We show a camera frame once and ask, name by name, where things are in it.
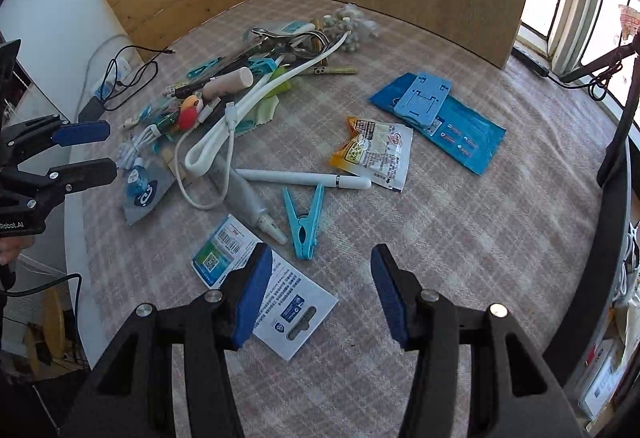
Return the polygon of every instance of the screw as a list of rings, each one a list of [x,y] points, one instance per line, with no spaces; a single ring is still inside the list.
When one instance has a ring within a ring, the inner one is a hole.
[[[431,288],[425,288],[420,292],[420,297],[423,301],[427,301],[427,303],[435,303],[440,299],[440,294]]]
[[[136,315],[138,317],[147,317],[148,315],[151,315],[151,312],[153,310],[154,310],[154,307],[151,306],[151,304],[142,303],[142,304],[139,304],[138,307],[136,308]]]
[[[222,292],[220,290],[209,290],[204,294],[204,300],[208,303],[217,303],[222,301]]]
[[[502,319],[503,317],[506,317],[507,314],[509,313],[506,306],[500,303],[494,303],[491,306],[489,306],[489,312],[491,312],[491,314],[494,315],[495,317],[499,317],[500,319]]]

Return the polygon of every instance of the table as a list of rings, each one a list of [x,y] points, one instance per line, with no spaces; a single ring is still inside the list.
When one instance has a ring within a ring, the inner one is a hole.
[[[110,139],[74,148],[72,159],[113,158],[125,118],[191,67],[237,47],[253,24],[337,7],[329,0],[249,0],[211,19],[174,43],[176,55],[158,59],[151,85],[103,117],[112,125]],[[392,121],[367,98],[397,76],[421,70],[452,80],[454,97],[507,133],[486,173],[475,176],[416,132],[404,192],[327,190],[314,259],[298,261],[289,246],[273,245],[339,301],[288,363],[256,338],[227,354],[247,436],[397,435],[416,355],[403,353],[389,335],[369,270],[374,244],[387,243],[402,268],[456,304],[484,309],[500,301],[541,351],[591,246],[600,205],[596,171],[615,129],[604,111],[585,93],[561,89],[513,58],[499,70],[420,28],[370,16],[382,26],[381,38],[332,58],[360,72],[298,78],[292,92],[280,95],[273,121],[236,140],[235,166],[332,171],[329,155],[349,138],[345,116]],[[190,259],[226,216],[224,208],[191,208],[174,186],[152,214],[127,227],[123,182],[118,177],[66,201],[69,272],[88,276],[79,322],[90,361],[138,304],[177,306],[206,289]],[[212,190],[206,180],[191,187],[203,200]],[[258,190],[287,227],[280,186]],[[302,206],[313,195],[312,188],[292,191]],[[101,328],[90,322],[96,318]],[[466,432],[469,355],[463,350],[461,356],[453,436]],[[188,436],[178,347],[174,359],[176,427]]]

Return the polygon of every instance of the wet wipes package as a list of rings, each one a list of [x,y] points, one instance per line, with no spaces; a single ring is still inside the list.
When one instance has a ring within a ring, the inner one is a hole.
[[[191,261],[209,288],[218,288],[229,272],[242,268],[260,239],[231,214]],[[254,335],[285,360],[315,331],[338,300],[275,252]]]
[[[381,110],[396,114],[395,106],[416,78],[415,74],[404,74],[369,100]],[[486,170],[506,132],[451,95],[444,98],[431,125],[420,125],[406,116],[402,120],[476,174]]]

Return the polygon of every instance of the black cable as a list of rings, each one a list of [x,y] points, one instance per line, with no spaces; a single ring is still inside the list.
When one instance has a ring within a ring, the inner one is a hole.
[[[629,6],[631,0],[626,0],[626,5]],[[587,84],[581,84],[579,86],[567,86],[560,81],[556,81],[551,74],[547,77],[555,82],[558,86],[562,86],[567,90],[580,90],[582,88],[587,88],[589,96],[595,100],[596,102],[601,102],[609,93],[609,83],[613,76],[618,73],[622,69],[622,57],[620,56],[620,47],[622,46],[622,30],[620,31],[620,37],[618,38],[618,46],[616,47],[616,51],[613,53],[611,58],[611,62],[609,66],[598,75],[593,76],[591,80]],[[601,95],[596,95],[595,89],[596,87],[603,90]]]
[[[136,71],[135,75],[133,76],[133,78],[131,79],[131,81],[129,83],[125,84],[124,82],[121,82],[121,81],[118,80],[118,62],[117,62],[117,59],[118,59],[118,56],[124,50],[126,50],[128,48],[135,48],[137,50],[145,50],[145,51],[148,51],[148,52],[154,52],[156,55],[154,55],[151,60],[149,60],[148,62],[146,62],[142,66],[140,66],[140,68],[137,69],[137,71]],[[129,44],[129,45],[121,48],[118,51],[118,53],[116,53],[115,57],[109,61],[109,64],[107,65],[107,69],[106,69],[106,71],[104,73],[104,78],[102,79],[102,84],[100,85],[100,97],[99,97],[99,100],[102,103],[102,106],[105,109],[105,111],[115,111],[118,108],[122,107],[134,95],[136,95],[138,92],[142,91],[147,85],[149,85],[151,83],[151,81],[153,79],[156,78],[156,75],[158,75],[158,62],[156,61],[156,57],[158,57],[161,53],[172,54],[172,53],[175,53],[175,51],[174,50],[169,50],[167,48],[165,48],[163,50],[155,50],[153,48],[145,48],[143,46],[137,46],[137,45]],[[113,108],[108,108],[107,107],[107,102],[109,102],[110,100],[113,100],[114,98],[119,97],[120,95],[125,93],[127,90],[129,90],[132,87],[137,86],[138,84],[140,84],[140,81],[142,80],[142,77],[144,76],[146,70],[150,66],[154,67],[154,70],[155,70],[154,74],[144,84],[142,84],[142,86],[140,86],[138,89],[136,89],[132,94],[129,95],[129,97],[125,98],[117,106],[115,106]],[[112,70],[115,72],[115,81],[114,81],[113,89],[111,90],[109,95],[104,97],[102,95],[102,93],[104,91],[104,85],[105,85],[105,83],[107,81],[107,77],[109,76],[109,74],[111,73]],[[119,91],[114,93],[114,90],[116,89],[116,86],[119,86],[120,89],[119,89]]]
[[[15,319],[11,319],[11,317],[7,317],[6,315],[3,315],[2,319],[7,319],[8,321],[11,321],[12,323],[17,323],[17,324],[21,324],[22,326],[27,326],[27,328],[29,327],[29,325],[27,323],[23,323],[22,321],[17,321]]]
[[[65,275],[64,277],[60,277],[54,281],[51,281],[49,283],[45,283],[45,284],[41,284],[40,286],[37,286],[36,288],[31,288],[29,290],[22,290],[20,292],[11,292],[8,290],[0,290],[0,295],[5,295],[7,297],[27,297],[28,295],[33,295],[35,293],[40,293],[42,291],[45,291],[49,288],[52,288],[54,286],[59,285],[60,283],[64,283],[65,281],[69,281],[70,279],[77,279],[78,280],[78,287],[76,288],[76,301],[75,301],[75,310],[74,310],[74,321],[76,323],[76,340],[72,343],[73,348],[72,348],[72,353],[74,356],[74,360],[77,362],[78,361],[78,354],[76,353],[76,343],[80,342],[80,332],[78,331],[78,297],[80,295],[80,287],[82,285],[82,276],[80,274],[68,274]]]

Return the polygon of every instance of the red object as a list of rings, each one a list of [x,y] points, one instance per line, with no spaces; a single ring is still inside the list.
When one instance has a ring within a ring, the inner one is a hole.
[[[181,131],[187,131],[187,129],[191,129],[195,125],[197,119],[198,110],[195,106],[191,106],[180,113],[180,118],[178,118],[178,127]]]

